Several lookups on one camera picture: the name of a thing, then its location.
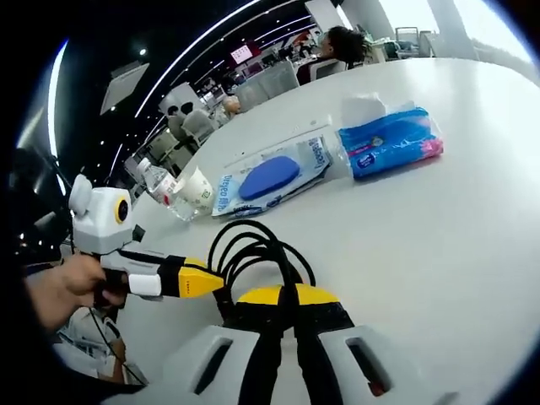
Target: blue tissue pack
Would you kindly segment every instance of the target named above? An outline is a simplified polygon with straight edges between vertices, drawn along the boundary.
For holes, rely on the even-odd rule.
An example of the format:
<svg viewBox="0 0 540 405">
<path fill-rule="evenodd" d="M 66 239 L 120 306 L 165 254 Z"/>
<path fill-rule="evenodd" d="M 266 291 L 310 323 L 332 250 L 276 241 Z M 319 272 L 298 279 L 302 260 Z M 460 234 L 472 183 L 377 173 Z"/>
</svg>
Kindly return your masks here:
<svg viewBox="0 0 540 405">
<path fill-rule="evenodd" d="M 342 128 L 339 138 L 353 177 L 361 177 L 442 154 L 426 110 L 416 107 L 359 127 Z"/>
<path fill-rule="evenodd" d="M 279 165 L 280 162 L 286 167 L 277 169 L 274 165 Z M 231 170 L 221 177 L 212 216 L 242 218 L 263 213 L 321 182 L 331 165 L 332 159 L 322 137 L 261 153 L 241 169 Z M 257 167 L 262 167 L 259 170 L 273 168 L 281 171 L 272 178 L 266 175 L 258 179 L 255 177 L 254 183 L 248 183 L 247 190 L 240 193 L 248 181 L 248 176 Z"/>
</svg>

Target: white table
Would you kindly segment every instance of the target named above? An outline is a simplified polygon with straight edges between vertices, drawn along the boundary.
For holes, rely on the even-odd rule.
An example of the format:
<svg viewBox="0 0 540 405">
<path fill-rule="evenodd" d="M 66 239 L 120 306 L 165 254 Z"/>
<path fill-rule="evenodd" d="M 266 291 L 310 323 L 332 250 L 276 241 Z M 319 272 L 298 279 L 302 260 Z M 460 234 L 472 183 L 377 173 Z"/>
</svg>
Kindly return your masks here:
<svg viewBox="0 0 540 405">
<path fill-rule="evenodd" d="M 540 332 L 540 89 L 504 67 L 414 59 L 316 80 L 259 105 L 219 129 L 189 165 L 215 181 L 223 166 L 331 114 L 340 100 L 377 92 L 388 105 L 412 99 L 438 122 L 445 153 L 414 170 L 354 184 L 317 186 L 258 218 L 311 263 L 317 282 L 342 299 L 357 324 L 385 333 L 415 358 L 430 384 L 485 403 L 513 375 Z M 147 246 L 206 258 L 223 224 L 187 227 L 142 197 L 135 210 Z M 269 284 L 246 272 L 239 289 Z M 277 271 L 273 281 L 278 280 Z M 130 296 L 119 324 L 150 379 L 186 339 L 219 323 L 212 297 Z M 285 355 L 273 403 L 308 403 Z"/>
</svg>

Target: window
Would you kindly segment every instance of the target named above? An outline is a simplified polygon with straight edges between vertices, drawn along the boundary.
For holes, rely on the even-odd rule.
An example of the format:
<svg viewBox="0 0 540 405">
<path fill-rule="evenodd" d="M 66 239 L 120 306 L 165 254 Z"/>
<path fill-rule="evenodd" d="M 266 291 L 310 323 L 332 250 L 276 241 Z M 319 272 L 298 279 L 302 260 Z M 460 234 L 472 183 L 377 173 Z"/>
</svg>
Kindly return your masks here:
<svg viewBox="0 0 540 405">
<path fill-rule="evenodd" d="M 532 60 L 510 28 L 482 0 L 454 0 L 454 2 L 471 39 L 507 51 L 520 59 Z"/>
<path fill-rule="evenodd" d="M 428 0 L 380 0 L 390 25 L 398 27 L 417 27 L 419 31 L 439 32 Z"/>
</svg>

